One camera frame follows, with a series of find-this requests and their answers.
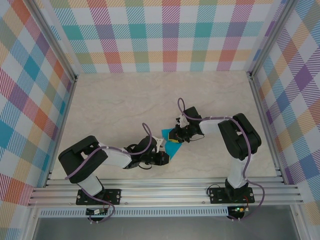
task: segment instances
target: aluminum rail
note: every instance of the aluminum rail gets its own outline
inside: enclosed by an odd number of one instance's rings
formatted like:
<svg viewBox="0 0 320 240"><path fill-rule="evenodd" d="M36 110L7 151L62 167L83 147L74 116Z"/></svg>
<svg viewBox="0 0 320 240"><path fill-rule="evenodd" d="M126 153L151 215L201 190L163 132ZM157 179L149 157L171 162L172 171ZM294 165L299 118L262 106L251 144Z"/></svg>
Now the aluminum rail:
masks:
<svg viewBox="0 0 320 240"><path fill-rule="evenodd" d="M262 65L265 63L265 60L267 59L272 47L274 46L275 42L278 40L278 37L280 36L282 30L284 29L288 19L290 18L291 14L294 11L298 2L299 2L299 0L286 1L286 4L282 10L282 13L280 14L278 20L276 21L275 26L271 30L271 33L269 34L268 40L267 40L266 44L264 45L260 55L258 56L258 59L256 60L255 65L251 71L253 76L257 75L257 72L260 70Z"/></svg>
<svg viewBox="0 0 320 240"><path fill-rule="evenodd" d="M127 207L195 207L236 206L239 204L210 204L206 194L212 184L225 186L225 178L186 179L101 179L106 189L121 189L121 203L116 208ZM251 177L251 181L265 189L263 205L299 205L303 203L296 185L286 185L281 176ZM254 185L255 203L262 199L262 190ZM73 208L79 187L68 180L48 180L45 188L35 188L31 208Z"/></svg>
<svg viewBox="0 0 320 240"><path fill-rule="evenodd" d="M56 57L59 62L63 66L63 69L68 74L69 78L71 78L74 82L76 82L78 73L73 70L71 67L64 51L62 50L58 40L56 39L54 33L51 30L51 27L48 25L45 17L43 16L40 8L38 7L35 0L24 0L25 5L29 9L36 23L38 24L41 32L45 36L47 42L50 47L53 49Z"/></svg>

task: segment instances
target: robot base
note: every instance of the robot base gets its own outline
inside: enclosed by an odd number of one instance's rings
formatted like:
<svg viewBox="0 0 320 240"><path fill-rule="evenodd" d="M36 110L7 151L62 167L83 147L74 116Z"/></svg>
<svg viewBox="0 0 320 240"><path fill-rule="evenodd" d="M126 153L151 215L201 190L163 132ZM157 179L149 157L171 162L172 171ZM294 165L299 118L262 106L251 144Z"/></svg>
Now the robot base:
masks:
<svg viewBox="0 0 320 240"><path fill-rule="evenodd" d="M94 196L97 199L101 199L107 202L112 203L113 205L120 204L121 198L121 189L103 189L97 195ZM101 201L96 201L88 197L81 189L78 191L76 205L104 205Z"/></svg>
<svg viewBox="0 0 320 240"><path fill-rule="evenodd" d="M251 187L246 187L242 195L234 200L229 199L225 192L225 187L211 187L208 193L211 204L253 204L255 202L255 196Z"/></svg>

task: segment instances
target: marble floor surface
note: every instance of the marble floor surface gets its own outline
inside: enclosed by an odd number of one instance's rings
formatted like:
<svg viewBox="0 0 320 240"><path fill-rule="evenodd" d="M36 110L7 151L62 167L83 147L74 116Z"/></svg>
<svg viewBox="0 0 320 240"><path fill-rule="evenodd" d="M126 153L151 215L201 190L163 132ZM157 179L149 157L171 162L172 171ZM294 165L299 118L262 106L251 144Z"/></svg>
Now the marble floor surface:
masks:
<svg viewBox="0 0 320 240"><path fill-rule="evenodd" d="M174 128L180 115L177 99L195 106L202 117L244 113L261 136L262 145L249 166L249 177L276 176L257 107L244 71L148 72L81 74L63 131L58 154L94 135L107 146L126 147L146 136ZM151 170L101 165L100 179L222 178L229 175L232 158L219 132L183 143L171 162ZM58 158L51 179L66 176Z"/></svg>

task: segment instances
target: blue fabric piece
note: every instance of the blue fabric piece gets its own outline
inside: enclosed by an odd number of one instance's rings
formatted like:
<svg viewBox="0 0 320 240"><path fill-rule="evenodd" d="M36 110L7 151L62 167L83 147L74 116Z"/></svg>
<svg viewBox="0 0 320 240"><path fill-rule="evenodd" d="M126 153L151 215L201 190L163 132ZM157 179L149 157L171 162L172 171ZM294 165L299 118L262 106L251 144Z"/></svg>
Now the blue fabric piece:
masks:
<svg viewBox="0 0 320 240"><path fill-rule="evenodd" d="M166 143L164 145L164 149L165 149L165 152L170 156L170 161L172 160L172 158L174 157L174 155L179 150L179 148L181 147L181 144L182 144L182 143L176 143L176 142L169 141L169 139L168 139L169 132L172 129L173 128L161 130L162 137L166 140Z"/></svg>

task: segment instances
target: colorful plaid pattern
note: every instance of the colorful plaid pattern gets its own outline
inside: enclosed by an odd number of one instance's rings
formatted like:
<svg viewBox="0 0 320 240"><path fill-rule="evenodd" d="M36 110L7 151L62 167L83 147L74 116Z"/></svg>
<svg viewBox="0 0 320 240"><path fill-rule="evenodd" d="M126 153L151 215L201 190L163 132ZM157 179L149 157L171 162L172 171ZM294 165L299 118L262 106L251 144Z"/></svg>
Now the colorful plaid pattern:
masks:
<svg viewBox="0 0 320 240"><path fill-rule="evenodd" d="M0 6L0 240L14 240L45 177L72 82L23 0Z"/></svg>
<svg viewBox="0 0 320 240"><path fill-rule="evenodd" d="M85 73L243 70L273 2L50 0Z"/></svg>
<svg viewBox="0 0 320 240"><path fill-rule="evenodd" d="M320 234L319 0L299 1L257 78L286 175Z"/></svg>
<svg viewBox="0 0 320 240"><path fill-rule="evenodd" d="M262 39L262 41L261 41L261 43L259 45L259 48L258 48L258 50L256 51L256 53L254 55L253 61L252 61L251 65L250 65L250 67L248 69L248 72L251 72L253 70L254 66L256 65L257 59L260 56L260 53L261 53L262 49L265 47L265 45L266 45L266 43L268 41L268 38L270 36L271 31L275 28L276 22L278 21L278 19L279 19L281 13L282 13L287 1L288 0L281 0L281 3L280 3L278 9L275 12L275 15L273 16L272 21L271 21L267 31L265 32L265 35L263 36L263 39Z"/></svg>
<svg viewBox="0 0 320 240"><path fill-rule="evenodd" d="M40 11L42 12L42 15L44 16L45 20L47 21L48 25L50 26L50 28L52 30L52 33L54 34L56 40L58 41L59 45L61 46L61 50L64 52L66 58L68 59L73 71L75 73L78 73L78 70L77 70L77 68L75 66L75 63L74 63L73 59L70 56L70 53L68 52L64 42L62 41L61 36L59 35L55 25L53 24L53 21L49 17L49 14L48 14L47 10L44 8L42 0L35 0L35 1L36 1L37 5L38 5Z"/></svg>

